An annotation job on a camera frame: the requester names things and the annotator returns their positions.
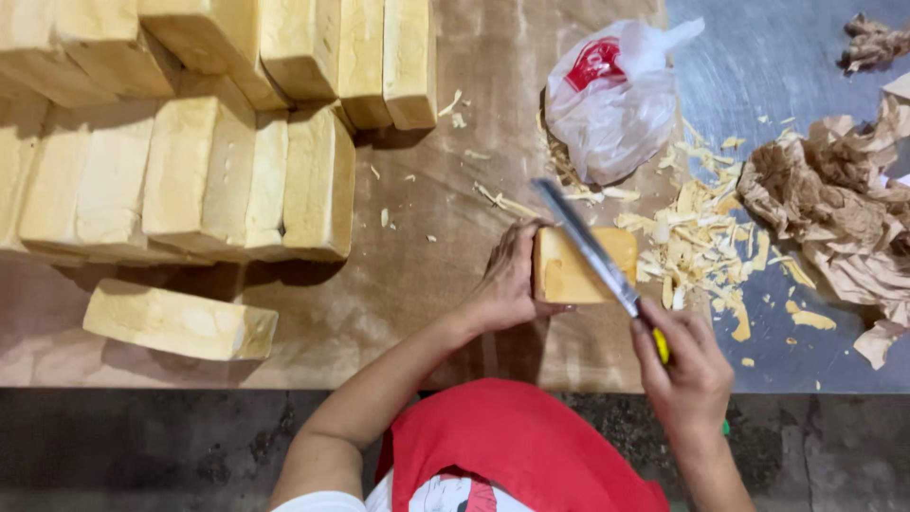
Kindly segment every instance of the yellow knife handle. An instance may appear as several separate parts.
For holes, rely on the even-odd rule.
[[[667,346],[667,338],[661,333],[660,329],[654,328],[652,331],[654,335],[654,343],[657,345],[657,353],[661,356],[661,363],[667,364],[670,362],[670,348]]]

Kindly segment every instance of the knife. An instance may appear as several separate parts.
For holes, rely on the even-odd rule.
[[[581,216],[562,196],[555,183],[545,178],[533,179],[531,183],[537,188],[557,220],[562,222],[562,230],[569,236],[569,240],[578,249],[578,252],[601,278],[601,281],[616,295],[622,307],[632,318],[640,318],[638,304],[641,295],[635,291],[625,274],[616,266],[613,258],[607,254],[601,244],[591,234],[588,225]],[[667,348],[667,339],[659,329],[652,329],[657,353],[664,364],[670,361],[670,350]]]

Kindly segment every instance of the white shirt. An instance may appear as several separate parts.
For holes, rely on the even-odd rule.
[[[376,485],[366,503],[348,493],[319,491],[295,497],[274,512],[391,512],[393,473]],[[531,512],[495,483],[446,474],[434,476],[414,492],[409,512],[458,512],[462,504],[469,511]]]

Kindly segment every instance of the red apron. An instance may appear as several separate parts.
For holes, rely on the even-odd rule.
[[[670,509],[660,486],[642,480],[574,411],[530,384],[482,379],[453,387],[401,414],[391,437],[377,479],[393,458],[393,512],[407,512],[418,487],[449,466],[498,483],[538,512]]]

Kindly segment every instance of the red logo on bag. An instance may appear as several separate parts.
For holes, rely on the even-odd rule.
[[[584,90],[597,78],[616,78],[617,82],[624,82],[625,73],[616,66],[618,56],[620,40],[616,37],[591,41],[581,49],[566,80],[576,91]]]

